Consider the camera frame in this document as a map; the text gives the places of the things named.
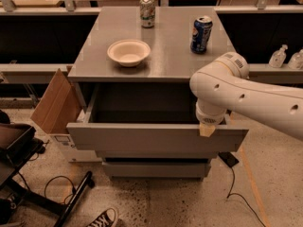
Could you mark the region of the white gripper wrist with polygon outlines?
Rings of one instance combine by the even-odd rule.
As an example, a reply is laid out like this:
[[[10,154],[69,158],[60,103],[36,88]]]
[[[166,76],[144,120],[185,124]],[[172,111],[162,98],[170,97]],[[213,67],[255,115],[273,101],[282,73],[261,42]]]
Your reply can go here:
[[[198,99],[196,102],[196,117],[201,122],[199,126],[200,135],[210,137],[226,114],[226,109],[213,105],[204,100]]]

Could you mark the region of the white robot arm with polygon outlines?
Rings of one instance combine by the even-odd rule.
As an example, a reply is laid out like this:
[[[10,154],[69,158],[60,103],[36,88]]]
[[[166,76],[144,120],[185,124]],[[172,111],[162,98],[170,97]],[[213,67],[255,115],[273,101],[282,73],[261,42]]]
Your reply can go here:
[[[195,72],[189,87],[197,97],[198,120],[218,125],[232,111],[302,140],[303,90],[250,81],[248,75],[248,63],[236,52],[227,52]]]

